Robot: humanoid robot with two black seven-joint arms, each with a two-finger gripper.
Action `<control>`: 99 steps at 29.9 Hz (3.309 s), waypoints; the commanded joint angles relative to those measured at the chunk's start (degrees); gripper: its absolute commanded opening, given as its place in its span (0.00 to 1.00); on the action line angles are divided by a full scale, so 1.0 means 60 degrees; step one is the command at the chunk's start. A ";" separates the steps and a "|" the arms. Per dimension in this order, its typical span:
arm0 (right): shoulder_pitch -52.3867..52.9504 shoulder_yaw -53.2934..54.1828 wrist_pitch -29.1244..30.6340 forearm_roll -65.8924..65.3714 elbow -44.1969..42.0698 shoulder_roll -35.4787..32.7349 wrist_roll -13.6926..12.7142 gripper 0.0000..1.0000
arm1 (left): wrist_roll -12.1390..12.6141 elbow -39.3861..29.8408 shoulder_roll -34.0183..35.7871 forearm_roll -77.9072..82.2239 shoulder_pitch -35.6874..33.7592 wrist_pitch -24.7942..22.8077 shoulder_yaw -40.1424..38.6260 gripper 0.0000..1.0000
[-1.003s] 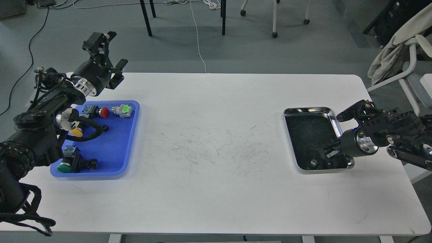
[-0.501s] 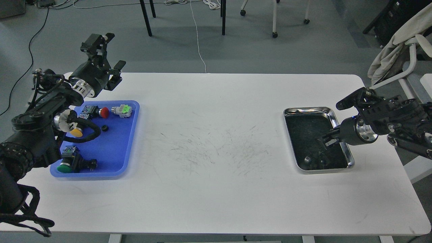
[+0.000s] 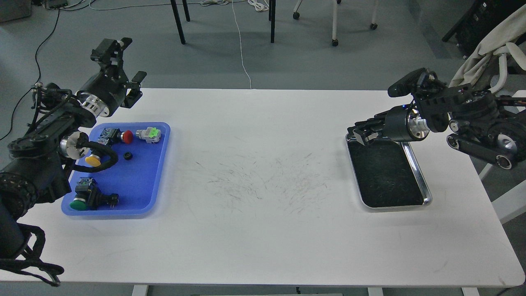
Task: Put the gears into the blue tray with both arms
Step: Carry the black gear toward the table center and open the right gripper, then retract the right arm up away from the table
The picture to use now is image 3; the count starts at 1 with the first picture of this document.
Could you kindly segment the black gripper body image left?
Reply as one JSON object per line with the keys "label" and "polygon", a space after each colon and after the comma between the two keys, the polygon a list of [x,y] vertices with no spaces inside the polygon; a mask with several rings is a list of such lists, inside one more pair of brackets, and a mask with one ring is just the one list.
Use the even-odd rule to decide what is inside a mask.
{"label": "black gripper body image left", "polygon": [[123,69],[102,69],[88,79],[76,95],[81,107],[92,113],[95,118],[110,117],[125,100],[127,82],[128,77]]}

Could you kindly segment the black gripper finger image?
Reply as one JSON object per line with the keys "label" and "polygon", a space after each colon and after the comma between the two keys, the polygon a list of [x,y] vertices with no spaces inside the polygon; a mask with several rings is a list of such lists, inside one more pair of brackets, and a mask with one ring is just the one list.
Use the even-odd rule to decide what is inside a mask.
{"label": "black gripper finger image", "polygon": [[123,87],[127,92],[125,92],[125,97],[120,107],[131,109],[137,103],[143,95],[141,83],[146,76],[147,72],[138,71],[131,81],[124,83]]}
{"label": "black gripper finger image", "polygon": [[131,38],[103,39],[98,47],[92,50],[90,59],[97,62],[100,70],[106,75],[119,76],[123,68],[123,52],[132,42]]}
{"label": "black gripper finger image", "polygon": [[389,137],[384,135],[383,129],[380,127],[365,128],[353,126],[353,137],[363,146],[369,146],[379,140],[389,140]]}
{"label": "black gripper finger image", "polygon": [[355,129],[366,131],[370,130],[371,132],[381,132],[385,126],[385,117],[386,116],[374,116],[367,120],[361,120],[355,122],[353,126],[348,127],[348,133],[352,134]]}

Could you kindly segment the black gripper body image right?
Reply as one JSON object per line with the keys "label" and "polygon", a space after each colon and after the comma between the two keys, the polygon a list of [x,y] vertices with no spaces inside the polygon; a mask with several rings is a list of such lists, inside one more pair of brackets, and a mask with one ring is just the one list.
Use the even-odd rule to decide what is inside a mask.
{"label": "black gripper body image right", "polygon": [[418,142],[424,140],[429,133],[427,122],[417,109],[403,105],[387,112],[385,137],[396,142]]}

